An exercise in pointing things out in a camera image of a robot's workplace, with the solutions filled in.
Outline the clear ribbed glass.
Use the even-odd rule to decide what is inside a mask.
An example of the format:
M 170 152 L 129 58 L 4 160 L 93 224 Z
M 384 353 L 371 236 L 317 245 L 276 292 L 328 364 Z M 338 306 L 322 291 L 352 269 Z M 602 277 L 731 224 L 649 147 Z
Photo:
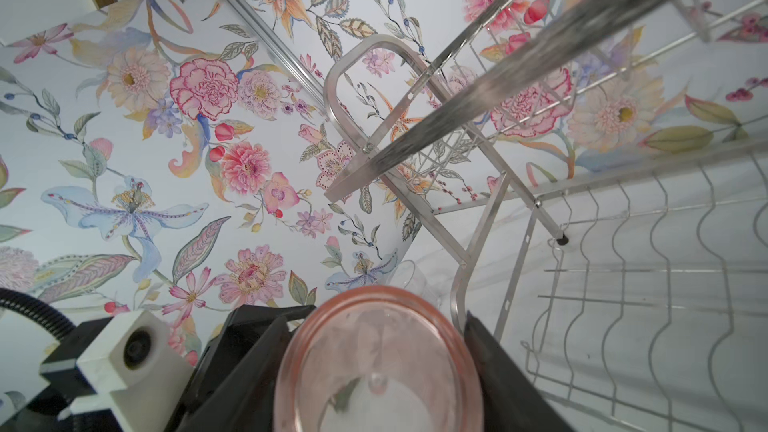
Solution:
M 439 309 L 442 294 L 413 260 L 403 260 L 388 279 L 388 285 L 408 291 Z

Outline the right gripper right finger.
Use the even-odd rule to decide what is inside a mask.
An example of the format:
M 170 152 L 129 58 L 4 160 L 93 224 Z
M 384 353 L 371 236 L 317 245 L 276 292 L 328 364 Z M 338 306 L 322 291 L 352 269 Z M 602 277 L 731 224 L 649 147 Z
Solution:
M 464 341 L 480 379 L 484 431 L 574 431 L 472 314 L 466 318 Z

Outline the pink drinking glass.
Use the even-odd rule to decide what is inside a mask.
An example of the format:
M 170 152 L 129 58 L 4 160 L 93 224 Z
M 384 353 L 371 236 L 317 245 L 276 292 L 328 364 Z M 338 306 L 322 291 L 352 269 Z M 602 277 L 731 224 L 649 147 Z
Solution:
M 402 289 L 343 292 L 295 331 L 278 372 L 276 431 L 480 431 L 480 379 L 460 332 Z

